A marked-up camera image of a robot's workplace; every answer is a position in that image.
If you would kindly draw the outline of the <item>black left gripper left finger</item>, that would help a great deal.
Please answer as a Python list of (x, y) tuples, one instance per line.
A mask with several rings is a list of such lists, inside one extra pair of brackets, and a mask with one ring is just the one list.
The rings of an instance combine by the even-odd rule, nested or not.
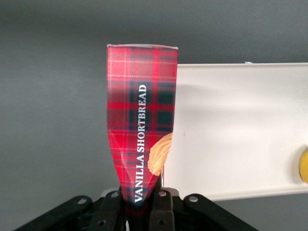
[(94, 212), (89, 231), (125, 231), (126, 217), (120, 190), (109, 192), (98, 211)]

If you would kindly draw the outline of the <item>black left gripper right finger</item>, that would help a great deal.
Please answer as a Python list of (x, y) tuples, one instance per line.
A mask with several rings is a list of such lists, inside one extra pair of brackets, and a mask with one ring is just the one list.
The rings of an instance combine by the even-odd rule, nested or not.
[(152, 210), (149, 218), (149, 231), (173, 231), (174, 213), (170, 192), (159, 190), (153, 193)]

